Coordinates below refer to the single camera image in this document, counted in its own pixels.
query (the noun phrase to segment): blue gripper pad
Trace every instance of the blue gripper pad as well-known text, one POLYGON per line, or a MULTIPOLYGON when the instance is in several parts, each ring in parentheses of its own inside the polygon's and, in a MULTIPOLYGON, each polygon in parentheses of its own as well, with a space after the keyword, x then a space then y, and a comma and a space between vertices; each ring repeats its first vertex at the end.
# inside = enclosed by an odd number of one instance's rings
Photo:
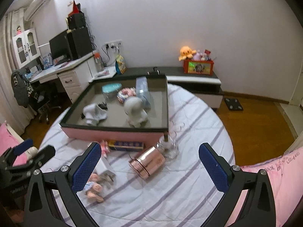
POLYGON ((24 142, 14 147, 14 155, 19 156, 34 145, 32 139, 28 138, 24 142))
POLYGON ((83 190, 100 158, 101 147, 96 143, 72 177, 72 191, 74 193, 83 190))
POLYGON ((199 158, 217 190, 226 193, 229 187, 228 175, 205 144, 200 145, 199 158))

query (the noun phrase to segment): metal canister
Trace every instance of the metal canister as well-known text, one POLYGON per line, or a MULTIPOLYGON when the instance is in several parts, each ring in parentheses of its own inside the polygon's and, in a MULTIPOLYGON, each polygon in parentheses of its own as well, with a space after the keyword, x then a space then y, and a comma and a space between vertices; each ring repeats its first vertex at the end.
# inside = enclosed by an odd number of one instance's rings
POLYGON ((165 162, 164 156, 155 147, 151 147, 135 156, 134 159, 129 161, 138 175, 146 179, 153 174, 165 162))

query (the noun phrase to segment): striped bedsheet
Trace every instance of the striped bedsheet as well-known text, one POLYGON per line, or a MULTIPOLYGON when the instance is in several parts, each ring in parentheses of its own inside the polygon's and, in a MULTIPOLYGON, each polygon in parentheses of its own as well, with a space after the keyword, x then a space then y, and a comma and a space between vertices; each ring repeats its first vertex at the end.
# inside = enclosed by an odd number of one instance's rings
MULTIPOLYGON (((198 157, 201 143, 208 142, 230 165, 235 164, 231 140, 215 112, 201 99, 176 85, 168 85, 169 129, 179 144, 176 160, 165 165, 148 180, 138 177, 128 166, 135 153, 114 151, 108 162, 116 172, 114 185, 104 187, 103 203, 89 202, 83 192, 78 197, 100 226, 106 227, 200 227, 222 197, 198 157)), ((56 155, 41 170, 58 170, 70 165, 90 142, 68 138, 59 125, 64 111, 47 132, 42 145, 51 144, 56 155)), ((74 226, 60 195, 54 191, 67 224, 74 226)))

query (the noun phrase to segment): desk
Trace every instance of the desk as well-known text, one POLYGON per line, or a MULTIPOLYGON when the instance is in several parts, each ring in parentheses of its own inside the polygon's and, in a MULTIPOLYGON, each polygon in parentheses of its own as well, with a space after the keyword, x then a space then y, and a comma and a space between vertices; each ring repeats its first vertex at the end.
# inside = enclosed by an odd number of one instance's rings
POLYGON ((34 76, 30 82, 44 83, 59 78, 69 99, 74 102, 96 73, 94 57, 92 53, 89 53, 77 60, 70 61, 66 66, 60 64, 45 69, 34 76))
MULTIPOLYGON (((80 65, 81 63, 85 62, 86 60, 91 59, 92 57, 93 57, 92 53, 89 53, 77 60, 70 61, 66 66, 62 66, 62 64, 57 65, 57 66, 52 66, 48 69, 43 70, 36 76, 34 76, 29 82, 34 83, 34 82, 39 81, 40 83, 44 83, 44 82, 48 82, 50 80, 56 79, 56 78, 58 78, 59 73, 73 69, 73 68, 77 67, 78 65, 80 65)), ((94 62, 92 65, 92 60, 89 60, 89 66, 90 67, 92 66, 93 69, 96 68, 94 66, 94 62)))

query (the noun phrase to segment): black speaker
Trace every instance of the black speaker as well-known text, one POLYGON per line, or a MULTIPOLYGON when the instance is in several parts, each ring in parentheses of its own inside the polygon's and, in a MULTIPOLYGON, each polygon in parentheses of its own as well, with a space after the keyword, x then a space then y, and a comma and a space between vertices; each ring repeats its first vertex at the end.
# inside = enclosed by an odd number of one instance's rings
POLYGON ((85 27, 85 17, 84 13, 79 12, 75 13, 72 16, 67 18, 69 21, 69 29, 81 28, 85 27))
POLYGON ((92 52, 91 40, 86 27, 77 28, 66 34, 69 55, 72 60, 79 59, 92 52))

